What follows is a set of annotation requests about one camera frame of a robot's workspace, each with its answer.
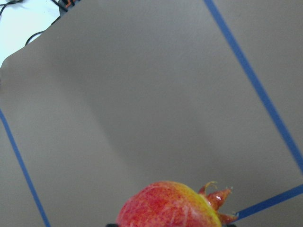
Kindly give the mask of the black orange connector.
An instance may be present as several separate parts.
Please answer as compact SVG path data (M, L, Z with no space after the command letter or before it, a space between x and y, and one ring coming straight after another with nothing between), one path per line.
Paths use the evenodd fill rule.
M78 4L80 0L51 0L51 2L59 8L59 12L68 12Z

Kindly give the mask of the red pomegranate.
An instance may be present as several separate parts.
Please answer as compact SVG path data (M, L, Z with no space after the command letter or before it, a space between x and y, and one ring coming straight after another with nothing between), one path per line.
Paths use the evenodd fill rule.
M230 188L208 194L206 183L198 192L182 183L155 182L132 196L116 218L119 227L221 227L238 219L219 212Z

